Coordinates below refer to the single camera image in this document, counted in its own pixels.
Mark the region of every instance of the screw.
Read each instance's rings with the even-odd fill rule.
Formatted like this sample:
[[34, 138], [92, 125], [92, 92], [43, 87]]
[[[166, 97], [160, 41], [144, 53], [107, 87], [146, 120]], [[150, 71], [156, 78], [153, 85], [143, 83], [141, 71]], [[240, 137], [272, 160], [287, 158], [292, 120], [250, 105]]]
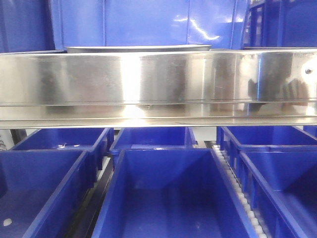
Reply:
[[313, 72], [313, 71], [312, 71], [310, 68], [308, 68], [308, 69], [305, 70], [305, 73], [306, 73], [306, 74], [310, 74], [310, 73], [312, 73], [312, 72]]

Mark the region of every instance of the stainless steel shelf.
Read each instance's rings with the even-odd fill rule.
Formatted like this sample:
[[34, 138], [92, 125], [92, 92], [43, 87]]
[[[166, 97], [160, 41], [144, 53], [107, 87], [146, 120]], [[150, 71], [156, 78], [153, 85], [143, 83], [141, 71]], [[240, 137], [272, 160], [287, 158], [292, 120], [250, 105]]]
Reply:
[[3, 54], [0, 128], [317, 124], [317, 49]]

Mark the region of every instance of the blue plastic bin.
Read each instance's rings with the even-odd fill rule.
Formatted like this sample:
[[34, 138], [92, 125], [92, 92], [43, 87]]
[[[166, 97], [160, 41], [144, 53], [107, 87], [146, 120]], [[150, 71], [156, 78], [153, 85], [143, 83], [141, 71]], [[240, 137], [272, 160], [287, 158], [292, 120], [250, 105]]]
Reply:
[[103, 157], [109, 152], [114, 140], [113, 128], [61, 128], [35, 131], [12, 150], [88, 150], [91, 169], [103, 166]]
[[317, 152], [241, 152], [243, 190], [273, 238], [317, 237]]
[[245, 46], [316, 47], [317, 1], [255, 0], [251, 4]]
[[124, 149], [193, 148], [197, 144], [190, 127], [123, 128], [110, 148], [113, 167]]
[[85, 151], [0, 152], [0, 237], [63, 237], [89, 188], [86, 163]]
[[256, 238], [215, 153], [120, 154], [93, 238]]
[[59, 50], [184, 44], [240, 49], [249, 9], [248, 0], [50, 1]]
[[317, 150], [317, 138], [294, 126], [228, 126], [222, 129], [220, 144], [228, 153], [237, 177], [240, 177], [240, 151]]
[[54, 50], [47, 0], [0, 0], [0, 53]]

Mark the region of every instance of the hole in bin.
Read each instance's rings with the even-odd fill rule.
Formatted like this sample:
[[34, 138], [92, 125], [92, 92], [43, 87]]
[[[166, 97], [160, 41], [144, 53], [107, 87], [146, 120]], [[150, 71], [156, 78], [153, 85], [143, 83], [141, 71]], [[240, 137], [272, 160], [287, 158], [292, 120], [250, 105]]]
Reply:
[[10, 226], [12, 223], [12, 219], [11, 218], [7, 218], [3, 221], [3, 226], [4, 227], [7, 227], [7, 226]]

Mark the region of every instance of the plastic bin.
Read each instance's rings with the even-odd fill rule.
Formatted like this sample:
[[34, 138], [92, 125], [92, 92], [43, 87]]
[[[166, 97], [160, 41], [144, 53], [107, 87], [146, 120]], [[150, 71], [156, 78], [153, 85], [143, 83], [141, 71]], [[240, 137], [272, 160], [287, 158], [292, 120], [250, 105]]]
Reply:
[[241, 152], [243, 190], [273, 238], [317, 237], [317, 152]]
[[253, 0], [245, 46], [316, 47], [317, 1]]
[[214, 151], [120, 154], [93, 238], [257, 237]]
[[123, 128], [110, 148], [113, 167], [124, 149], [193, 148], [197, 145], [190, 127]]
[[0, 1], [0, 53], [54, 50], [46, 0]]
[[51, 0], [56, 49], [211, 44], [240, 49], [248, 0]]
[[317, 150], [317, 138], [294, 126], [228, 126], [223, 129], [224, 150], [240, 177], [240, 151]]
[[309, 133], [310, 135], [317, 136], [317, 126], [315, 125], [305, 125], [303, 128], [304, 131]]
[[113, 128], [61, 128], [35, 131], [12, 150], [88, 150], [91, 169], [103, 166], [103, 157], [114, 140]]
[[63, 237], [89, 188], [87, 162], [83, 151], [1, 152], [0, 237]]

